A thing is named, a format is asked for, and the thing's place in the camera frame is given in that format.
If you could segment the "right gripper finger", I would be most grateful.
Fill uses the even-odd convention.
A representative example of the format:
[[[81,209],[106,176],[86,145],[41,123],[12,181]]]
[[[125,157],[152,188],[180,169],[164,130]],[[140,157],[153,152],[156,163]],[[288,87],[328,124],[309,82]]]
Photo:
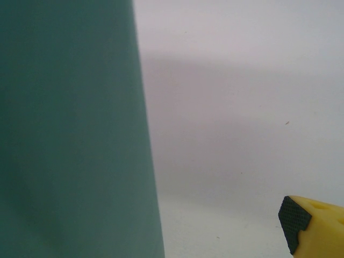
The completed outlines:
[[[285,196],[278,218],[293,257],[343,258],[343,207]]]

